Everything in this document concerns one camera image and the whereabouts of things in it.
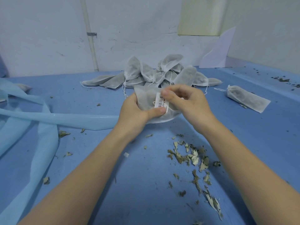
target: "white sticker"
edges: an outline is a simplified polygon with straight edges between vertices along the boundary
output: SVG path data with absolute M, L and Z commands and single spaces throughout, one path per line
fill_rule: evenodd
M 154 107 L 165 107 L 167 109 L 166 113 L 169 109 L 169 102 L 166 101 L 164 97 L 160 95 L 160 92 L 156 93 L 155 105 Z

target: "pile of bags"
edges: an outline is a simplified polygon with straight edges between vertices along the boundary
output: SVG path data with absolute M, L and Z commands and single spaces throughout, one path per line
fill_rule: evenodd
M 167 55 L 161 60 L 156 69 L 139 61 L 136 57 L 129 59 L 125 71 L 118 75 L 101 75 L 92 80 L 81 82 L 86 86 L 102 86 L 105 88 L 133 88 L 135 85 L 165 88 L 172 84 L 184 84 L 188 86 L 216 86 L 222 81 L 215 78 L 207 78 L 197 72 L 193 66 L 183 67 L 180 64 L 183 56 L 179 54 Z

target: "person's left arm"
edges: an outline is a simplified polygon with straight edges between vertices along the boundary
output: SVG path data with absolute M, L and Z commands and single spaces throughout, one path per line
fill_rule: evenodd
M 136 94 L 128 97 L 114 129 L 18 225 L 87 224 L 123 149 L 139 135 L 148 120 L 165 112 L 165 108 L 141 111 Z

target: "person's left hand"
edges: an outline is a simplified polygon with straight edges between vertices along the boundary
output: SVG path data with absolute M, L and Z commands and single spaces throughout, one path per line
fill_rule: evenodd
M 133 93 L 125 99 L 115 129 L 125 132 L 126 140 L 129 143 L 140 134 L 150 119 L 164 113 L 166 113 L 164 107 L 140 110 L 137 106 L 137 95 Z

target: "blue tabletop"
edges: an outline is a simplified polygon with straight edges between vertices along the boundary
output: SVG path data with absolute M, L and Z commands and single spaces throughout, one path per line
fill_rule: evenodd
M 217 88 L 238 85 L 256 95 L 271 100 L 263 113 L 241 107 L 227 98 L 225 93 L 210 87 L 207 99 L 216 117 L 266 163 L 281 178 L 287 180 L 300 192 L 300 88 L 279 82 L 271 77 L 289 77 L 293 84 L 300 77 L 255 64 L 244 68 L 201 69 L 207 77 L 223 81 Z M 29 94 L 42 96 L 53 113 L 118 115 L 124 96 L 122 90 L 87 89 L 80 81 L 92 79 L 99 74 L 119 72 L 92 72 L 69 75 L 47 75 L 10 78 L 13 83 L 32 86 Z M 126 89 L 131 94 L 133 89 Z M 41 106 L 27 101 L 18 101 L 23 111 L 39 112 Z M 59 126 L 60 130 L 71 134 L 60 139 L 57 157 L 54 157 L 45 176 L 50 177 L 49 185 L 40 185 L 26 209 L 39 203 L 62 179 L 64 179 L 110 130 L 90 131 Z M 172 137 L 183 134 L 184 137 Z M 0 212 L 29 181 L 29 170 L 37 144 L 37 123 L 33 122 L 26 134 L 0 158 Z M 185 140 L 197 147 L 204 146 L 211 162 L 218 160 L 204 137 L 194 131 L 183 118 L 160 124 L 149 124 L 129 144 L 120 156 L 107 186 L 100 197 L 90 219 L 90 224 L 255 224 L 238 190 L 223 167 L 209 167 L 210 194 L 217 199 L 224 215 L 220 221 L 218 214 L 199 196 L 193 180 L 192 170 L 197 166 L 179 164 L 167 157 L 167 150 L 173 149 L 173 142 Z M 63 157 L 66 152 L 72 156 Z M 179 146 L 185 154 L 185 148 Z M 179 175 L 177 180 L 173 173 Z M 198 176 L 202 179 L 204 172 Z M 186 190 L 184 197 L 179 191 Z

